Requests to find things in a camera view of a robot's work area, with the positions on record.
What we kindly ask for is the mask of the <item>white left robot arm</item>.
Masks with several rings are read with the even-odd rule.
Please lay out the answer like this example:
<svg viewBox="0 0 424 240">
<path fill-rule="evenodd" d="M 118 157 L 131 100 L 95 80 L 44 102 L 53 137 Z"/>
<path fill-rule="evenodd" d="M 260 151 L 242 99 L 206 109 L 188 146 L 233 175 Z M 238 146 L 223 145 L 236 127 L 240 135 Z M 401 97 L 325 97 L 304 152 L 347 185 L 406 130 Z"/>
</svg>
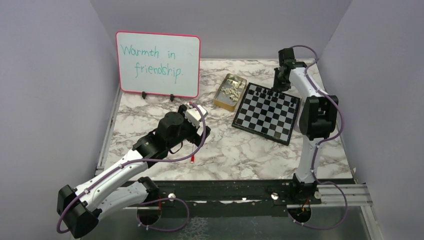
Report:
<svg viewBox="0 0 424 240">
<path fill-rule="evenodd" d="M 160 203 L 159 188 L 148 176 L 124 187 L 132 177 L 156 163 L 180 162 L 194 156 L 211 129 L 207 110 L 201 106 L 170 111 L 157 128 L 141 137 L 120 160 L 101 174 L 76 187 L 58 191 L 56 231 L 75 239 L 90 233 L 106 216 L 126 207 Z"/>
</svg>

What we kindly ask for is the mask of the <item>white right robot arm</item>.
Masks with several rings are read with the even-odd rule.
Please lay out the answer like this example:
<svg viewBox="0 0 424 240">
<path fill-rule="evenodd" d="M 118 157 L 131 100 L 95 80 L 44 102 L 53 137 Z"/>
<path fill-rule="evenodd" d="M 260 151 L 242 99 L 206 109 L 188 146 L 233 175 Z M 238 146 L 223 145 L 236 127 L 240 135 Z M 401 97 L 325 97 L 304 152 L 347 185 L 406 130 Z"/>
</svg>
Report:
<svg viewBox="0 0 424 240">
<path fill-rule="evenodd" d="M 329 95 L 309 75 L 309 65 L 296 59 L 293 47 L 279 50 L 278 62 L 273 89 L 285 92 L 294 86 L 304 102 L 298 117 L 303 135 L 301 158 L 288 190 L 289 199 L 300 204 L 310 200 L 317 189 L 322 144 L 336 128 L 338 98 Z"/>
</svg>

